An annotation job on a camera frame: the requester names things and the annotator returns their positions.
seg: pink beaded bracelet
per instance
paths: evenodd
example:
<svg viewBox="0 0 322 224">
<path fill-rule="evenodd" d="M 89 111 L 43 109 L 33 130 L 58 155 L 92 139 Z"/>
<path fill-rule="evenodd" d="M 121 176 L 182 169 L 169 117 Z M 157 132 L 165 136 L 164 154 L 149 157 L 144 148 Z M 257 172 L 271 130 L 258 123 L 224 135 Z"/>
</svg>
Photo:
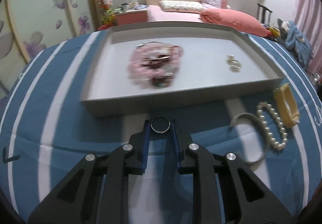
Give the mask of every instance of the pink beaded bracelet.
<svg viewBox="0 0 322 224">
<path fill-rule="evenodd" d="M 150 79 L 152 84 L 165 87 L 171 84 L 180 67 L 182 47 L 162 42 L 147 42 L 133 51 L 128 71 L 135 77 Z"/>
</svg>

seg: white patterned pillow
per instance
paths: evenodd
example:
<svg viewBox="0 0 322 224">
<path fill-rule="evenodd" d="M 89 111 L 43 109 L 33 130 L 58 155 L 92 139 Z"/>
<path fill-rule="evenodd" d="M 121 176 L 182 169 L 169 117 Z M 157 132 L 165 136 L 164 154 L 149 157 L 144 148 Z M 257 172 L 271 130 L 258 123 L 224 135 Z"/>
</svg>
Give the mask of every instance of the white patterned pillow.
<svg viewBox="0 0 322 224">
<path fill-rule="evenodd" d="M 209 5 L 207 8 L 221 8 L 223 0 L 201 0 L 202 5 Z"/>
<path fill-rule="evenodd" d="M 163 0 L 160 2 L 160 6 L 163 11 L 178 11 L 178 12 L 191 12 L 200 13 L 207 9 L 199 2 L 187 2 L 187 1 L 171 1 Z"/>
</svg>

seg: nightstand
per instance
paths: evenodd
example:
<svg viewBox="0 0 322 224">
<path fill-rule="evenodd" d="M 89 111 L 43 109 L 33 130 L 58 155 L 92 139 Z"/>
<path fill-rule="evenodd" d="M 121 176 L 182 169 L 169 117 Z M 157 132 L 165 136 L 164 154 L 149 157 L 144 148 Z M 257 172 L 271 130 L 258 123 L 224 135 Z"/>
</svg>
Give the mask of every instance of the nightstand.
<svg viewBox="0 0 322 224">
<path fill-rule="evenodd" d="M 115 20 L 118 25 L 144 23 L 148 21 L 147 10 L 142 9 L 119 12 L 115 14 Z"/>
</svg>

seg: silver screw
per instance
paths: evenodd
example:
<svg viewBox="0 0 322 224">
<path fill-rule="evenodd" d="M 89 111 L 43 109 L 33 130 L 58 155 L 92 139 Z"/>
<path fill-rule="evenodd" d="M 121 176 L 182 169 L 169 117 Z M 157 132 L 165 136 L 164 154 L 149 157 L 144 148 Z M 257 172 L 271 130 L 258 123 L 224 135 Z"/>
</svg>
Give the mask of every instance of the silver screw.
<svg viewBox="0 0 322 224">
<path fill-rule="evenodd" d="M 123 145 L 123 150 L 130 151 L 133 149 L 133 146 L 131 144 L 125 144 Z"/>
<path fill-rule="evenodd" d="M 196 144 L 196 143 L 191 143 L 191 144 L 189 145 L 189 149 L 190 149 L 190 150 L 193 150 L 193 151 L 196 151 L 197 149 L 199 149 L 199 145 L 198 145 L 198 144 Z"/>
<path fill-rule="evenodd" d="M 95 155 L 94 154 L 87 154 L 85 159 L 87 161 L 93 161 L 95 159 Z"/>
<path fill-rule="evenodd" d="M 234 153 L 228 153 L 227 155 L 226 155 L 226 157 L 228 158 L 228 160 L 230 160 L 230 161 L 233 161 L 233 160 L 235 160 L 236 159 L 236 155 L 234 154 Z"/>
</svg>

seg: pillow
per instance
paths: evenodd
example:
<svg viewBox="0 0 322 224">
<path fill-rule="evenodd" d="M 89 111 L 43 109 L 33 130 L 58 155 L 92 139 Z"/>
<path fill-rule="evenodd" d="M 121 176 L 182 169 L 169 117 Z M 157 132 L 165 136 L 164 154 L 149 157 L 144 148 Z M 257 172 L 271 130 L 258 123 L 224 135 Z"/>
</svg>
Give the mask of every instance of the pillow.
<svg viewBox="0 0 322 224">
<path fill-rule="evenodd" d="M 240 32 L 247 32 L 261 37 L 267 37 L 269 33 L 256 18 L 241 11 L 207 9 L 200 13 L 200 19 L 205 23 L 233 27 Z"/>
<path fill-rule="evenodd" d="M 204 3 L 206 3 L 209 6 L 212 5 L 212 7 L 207 7 L 207 8 L 221 8 L 222 2 L 223 0 L 201 0 L 201 3 L 203 6 L 205 6 Z"/>
<path fill-rule="evenodd" d="M 160 6 L 163 11 L 178 11 L 178 12 L 191 12 L 200 13 L 206 8 L 199 2 L 187 2 L 187 1 L 170 1 L 163 0 L 160 2 Z"/>
</svg>

